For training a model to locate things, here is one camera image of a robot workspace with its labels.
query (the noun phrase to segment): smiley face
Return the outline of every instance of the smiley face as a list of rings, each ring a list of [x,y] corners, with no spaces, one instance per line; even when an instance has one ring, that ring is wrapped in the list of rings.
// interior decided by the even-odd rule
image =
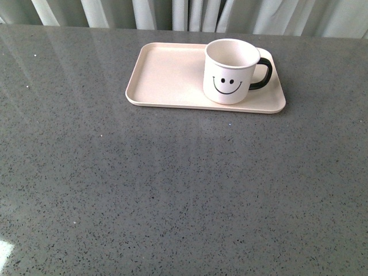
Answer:
[[[226,83],[226,79],[224,79],[224,78],[222,78],[221,79],[221,83]],[[233,84],[234,84],[234,80],[233,79],[231,79],[230,81],[229,81],[229,85],[227,85],[228,87],[230,87],[231,89],[233,89]],[[217,87],[216,87],[216,84],[215,84],[215,82],[214,82],[214,76],[213,76],[213,85],[214,85],[214,88],[219,92],[219,93],[221,93],[221,94],[224,94],[224,95],[230,95],[230,94],[232,94],[232,93],[234,93],[234,92],[236,92],[238,89],[239,89],[239,87],[242,85],[242,82],[240,82],[239,83],[239,86],[235,89],[235,90],[232,90],[231,92],[222,92],[222,91],[220,91]]]

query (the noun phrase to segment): tray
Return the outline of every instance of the tray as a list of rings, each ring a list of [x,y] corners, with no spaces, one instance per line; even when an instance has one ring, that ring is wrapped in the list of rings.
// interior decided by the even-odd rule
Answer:
[[[150,43],[138,56],[125,95],[139,106],[161,108],[210,109],[233,112],[277,113],[286,104],[273,58],[258,48],[260,55],[273,65],[267,86],[249,91],[233,105],[217,104],[203,93],[205,44]],[[256,66],[252,82],[260,81],[266,66]]]

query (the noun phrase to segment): tray rim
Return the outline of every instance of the tray rim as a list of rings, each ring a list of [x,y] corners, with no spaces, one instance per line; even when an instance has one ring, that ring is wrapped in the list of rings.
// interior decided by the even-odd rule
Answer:
[[[286,99],[285,99],[285,95],[283,93],[281,84],[279,84],[281,92],[282,92],[282,103],[279,105],[278,109],[273,109],[273,110],[261,110],[261,109],[254,109],[254,108],[242,108],[242,107],[237,107],[237,104],[233,104],[233,105],[220,105],[219,103],[212,103],[212,104],[216,104],[217,106],[188,106],[188,105],[180,105],[180,104],[172,104],[172,105],[168,105],[166,103],[156,103],[156,102],[142,102],[142,101],[135,101],[133,98],[131,98],[129,96],[129,92],[132,90],[131,86],[133,85],[133,82],[136,78],[139,79],[140,74],[138,74],[136,71],[138,69],[138,67],[141,64],[144,64],[145,59],[144,59],[144,55],[147,55],[149,53],[149,51],[151,49],[154,48],[159,48],[159,47],[165,47],[165,48],[186,48],[186,49],[204,49],[205,46],[207,44],[196,44],[196,43],[166,43],[166,42],[152,42],[152,43],[148,43],[146,45],[144,45],[140,52],[139,55],[137,57],[137,61],[136,64],[133,68],[132,71],[132,75],[129,79],[128,85],[126,87],[125,90],[125,96],[128,99],[128,101],[134,105],[137,106],[147,106],[147,107],[156,107],[156,108],[181,108],[181,109],[201,109],[201,110],[217,110],[217,111],[230,111],[230,112],[242,112],[242,113],[259,113],[259,114],[275,114],[280,112],[282,109],[284,109],[285,105],[286,105]],[[266,49],[263,48],[259,48],[256,47],[262,55],[262,52],[264,52],[266,55],[269,55],[271,57],[271,62],[274,65],[274,73],[279,81],[279,77],[276,71],[276,66],[274,64],[273,61],[273,57],[272,54],[267,51]]]

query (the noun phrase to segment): countertop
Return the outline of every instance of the countertop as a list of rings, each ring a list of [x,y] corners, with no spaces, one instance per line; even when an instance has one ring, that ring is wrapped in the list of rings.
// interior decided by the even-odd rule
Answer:
[[[224,37],[271,52],[281,112],[125,98],[145,44]],[[368,40],[0,25],[3,274],[368,275],[367,53]]]

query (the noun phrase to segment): mug rim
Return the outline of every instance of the mug rim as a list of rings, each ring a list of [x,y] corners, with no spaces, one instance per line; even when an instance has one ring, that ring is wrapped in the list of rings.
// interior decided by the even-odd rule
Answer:
[[[220,41],[235,41],[237,43],[241,43],[241,44],[245,44],[247,45],[248,47],[251,47],[253,49],[255,49],[258,53],[258,58],[256,59],[255,62],[252,62],[250,64],[247,64],[247,65],[244,65],[244,66],[232,66],[232,65],[227,65],[227,64],[224,64],[224,63],[221,63],[221,62],[218,62],[216,60],[214,60],[212,57],[210,57],[210,55],[208,54],[208,48],[215,44],[215,43],[218,43]],[[208,43],[205,47],[205,55],[207,58],[209,58],[214,64],[220,66],[220,67],[223,67],[223,68],[227,68],[227,69],[245,69],[245,68],[250,68],[254,65],[256,65],[258,63],[258,61],[260,60],[260,52],[259,50],[257,49],[256,46],[254,46],[253,44],[250,44],[249,42],[246,42],[244,40],[240,40],[240,39],[217,39],[217,40],[213,40],[211,41],[210,43]]]

